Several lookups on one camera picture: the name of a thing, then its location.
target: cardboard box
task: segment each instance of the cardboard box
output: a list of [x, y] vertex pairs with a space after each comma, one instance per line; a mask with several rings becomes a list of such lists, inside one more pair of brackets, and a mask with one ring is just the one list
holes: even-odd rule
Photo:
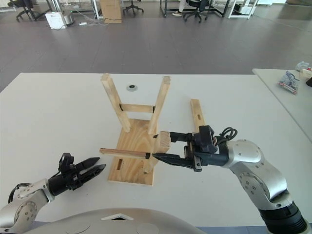
[[121, 8], [119, 0], [100, 0], [105, 23], [121, 23]]

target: desk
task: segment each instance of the desk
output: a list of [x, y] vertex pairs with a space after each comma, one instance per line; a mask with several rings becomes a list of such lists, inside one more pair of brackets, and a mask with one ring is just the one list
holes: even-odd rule
[[[164, 17], [167, 17], [167, 12], [168, 11], [177, 11], [179, 10], [179, 8], [167, 8], [167, 4], [168, 4], [168, 0], [164, 0], [165, 1], [165, 8], [162, 8], [162, 0], [160, 0], [160, 10], [162, 12], [162, 15]], [[225, 16], [226, 14], [226, 11], [228, 9], [228, 6], [229, 6], [229, 3], [230, 3], [231, 0], [227, 0], [226, 3], [225, 3], [225, 7], [224, 7], [224, 10], [221, 11], [219, 10], [218, 8], [214, 7], [214, 0], [210, 0], [209, 2], [209, 7], [208, 9], [206, 9], [205, 11], [216, 11], [218, 12], [222, 17]], [[194, 8], [191, 8], [191, 9], [184, 9], [184, 11], [194, 11], [195, 9]]]
[[[264, 225], [227, 169], [208, 166], [195, 173], [160, 162], [153, 187], [108, 182], [113, 157], [100, 154], [99, 148], [114, 148], [121, 126], [100, 77], [21, 73], [0, 93], [1, 207], [17, 183], [49, 178], [62, 153], [70, 152], [75, 162], [99, 156], [107, 168], [83, 187], [56, 197], [39, 212], [37, 221], [100, 208], [140, 207], [167, 212], [195, 226]], [[162, 79], [162, 75], [112, 77], [122, 101], [147, 105], [154, 104]], [[238, 130], [236, 139], [258, 144], [284, 174], [292, 197], [311, 222], [312, 144], [263, 82], [256, 75], [171, 75], [171, 80], [159, 131], [192, 132], [190, 99], [200, 99], [206, 123], [217, 134], [232, 126]], [[138, 90], [128, 92], [129, 84]], [[129, 117], [150, 119], [150, 114]], [[168, 153], [183, 155], [183, 145], [172, 144]]]
[[[283, 89], [277, 82], [282, 78], [287, 70], [276, 69], [253, 69], [253, 73], [265, 83], [268, 89], [284, 106], [286, 111], [293, 117], [294, 121], [312, 142], [312, 88], [301, 80], [298, 87], [298, 94], [293, 95]], [[298, 71], [292, 71], [296, 78], [300, 78]]]

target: person's leg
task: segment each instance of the person's leg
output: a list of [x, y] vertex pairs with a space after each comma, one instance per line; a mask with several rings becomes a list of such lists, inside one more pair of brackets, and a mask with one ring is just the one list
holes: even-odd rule
[[182, 11], [185, 8], [185, 6], [186, 6], [186, 0], [181, 0], [180, 5], [179, 5], [179, 10], [176, 12], [173, 12], [172, 14], [174, 16], [182, 16]]

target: wooden plank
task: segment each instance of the wooden plank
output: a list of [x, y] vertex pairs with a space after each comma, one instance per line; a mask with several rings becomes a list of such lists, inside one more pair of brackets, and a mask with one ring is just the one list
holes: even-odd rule
[[103, 87], [107, 93], [109, 100], [111, 101], [113, 109], [116, 112], [116, 115], [121, 123], [123, 130], [128, 133], [131, 129], [130, 121], [127, 116], [127, 113], [123, 112], [120, 108], [121, 100], [111, 75], [109, 73], [103, 74], [101, 82], [103, 84]]
[[145, 112], [145, 113], [154, 112], [154, 106], [149, 106], [149, 105], [122, 104], [121, 108], [123, 111], [130, 111], [130, 112]]
[[144, 173], [149, 173], [158, 163], [158, 159], [152, 156], [152, 153], [166, 153], [170, 149], [170, 133], [161, 131], [151, 149], [151, 156], [148, 160], [144, 162]]
[[[154, 144], [153, 135], [147, 133], [149, 121], [130, 119], [131, 130], [121, 130], [117, 149], [150, 152]], [[143, 172], [145, 159], [114, 157], [109, 174], [109, 181], [153, 185], [154, 170]]]
[[105, 148], [101, 148], [99, 151], [102, 154], [128, 157], [128, 158], [138, 158], [138, 159], [145, 159], [146, 154], [147, 154], [147, 152], [142, 152], [142, 151], [117, 150], [117, 149], [105, 149]]
[[170, 77], [168, 76], [163, 77], [160, 90], [157, 96], [156, 104], [155, 104], [155, 110], [152, 115], [150, 125], [148, 128], [148, 134], [153, 134], [153, 132], [155, 132], [154, 128], [158, 123], [159, 115], [160, 115], [162, 106], [165, 102], [165, 98], [167, 96], [169, 86], [170, 86]]
[[201, 111], [201, 107], [200, 107], [200, 103], [198, 99], [191, 99], [191, 109], [192, 109], [195, 131], [198, 133], [199, 127], [205, 125], [205, 119]]

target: floor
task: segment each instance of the floor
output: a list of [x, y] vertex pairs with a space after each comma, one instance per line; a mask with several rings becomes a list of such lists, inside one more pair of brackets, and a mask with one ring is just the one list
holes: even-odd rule
[[290, 5], [312, 6], [312, 0], [287, 0], [286, 3]]
[[157, 2], [136, 4], [144, 14], [129, 12], [122, 24], [78, 26], [77, 14], [58, 31], [44, 17], [18, 23], [16, 12], [0, 13], [0, 91], [20, 72], [251, 74], [312, 63], [310, 7], [262, 6], [249, 20], [210, 13], [199, 24], [163, 18]]

